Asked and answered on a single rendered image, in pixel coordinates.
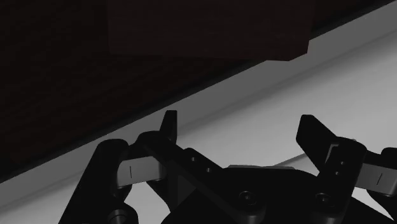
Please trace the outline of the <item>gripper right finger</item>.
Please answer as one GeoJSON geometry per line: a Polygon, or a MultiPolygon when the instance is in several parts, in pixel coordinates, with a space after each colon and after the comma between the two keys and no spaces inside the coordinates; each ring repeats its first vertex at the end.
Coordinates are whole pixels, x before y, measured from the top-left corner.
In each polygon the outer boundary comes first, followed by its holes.
{"type": "Polygon", "coordinates": [[[318,169],[310,224],[386,224],[380,214],[352,198],[365,189],[397,224],[397,148],[381,153],[336,136],[313,115],[302,115],[296,142],[318,169]]]}

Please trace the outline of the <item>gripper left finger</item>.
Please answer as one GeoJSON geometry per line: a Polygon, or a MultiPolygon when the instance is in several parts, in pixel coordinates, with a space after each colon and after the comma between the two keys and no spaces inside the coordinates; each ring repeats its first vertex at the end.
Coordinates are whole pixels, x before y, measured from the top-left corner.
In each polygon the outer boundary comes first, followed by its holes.
{"type": "Polygon", "coordinates": [[[125,199],[147,183],[167,204],[161,224],[263,224],[266,205],[253,185],[193,149],[176,144],[178,113],[166,111],[160,130],[99,143],[59,224],[139,224],[125,199]]]}

